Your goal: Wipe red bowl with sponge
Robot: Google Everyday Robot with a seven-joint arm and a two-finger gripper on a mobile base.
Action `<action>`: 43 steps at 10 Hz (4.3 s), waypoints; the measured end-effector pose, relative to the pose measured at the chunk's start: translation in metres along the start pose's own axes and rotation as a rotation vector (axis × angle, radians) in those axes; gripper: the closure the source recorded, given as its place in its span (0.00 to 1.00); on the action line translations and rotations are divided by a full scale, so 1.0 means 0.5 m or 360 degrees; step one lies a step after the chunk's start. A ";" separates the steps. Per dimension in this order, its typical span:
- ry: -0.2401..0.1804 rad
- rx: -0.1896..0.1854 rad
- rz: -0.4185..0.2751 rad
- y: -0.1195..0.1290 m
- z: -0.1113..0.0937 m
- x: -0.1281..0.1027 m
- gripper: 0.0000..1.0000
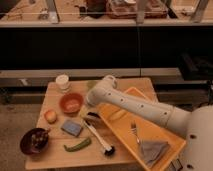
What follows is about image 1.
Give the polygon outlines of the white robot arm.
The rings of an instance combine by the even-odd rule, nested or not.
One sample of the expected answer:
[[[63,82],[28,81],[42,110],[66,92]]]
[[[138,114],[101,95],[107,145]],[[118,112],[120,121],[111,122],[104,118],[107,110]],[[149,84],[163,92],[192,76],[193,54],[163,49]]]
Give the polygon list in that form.
[[[213,171],[213,105],[192,112],[145,100],[116,89],[116,78],[105,76],[86,95],[86,103],[109,103],[136,114],[186,140],[183,171]]]

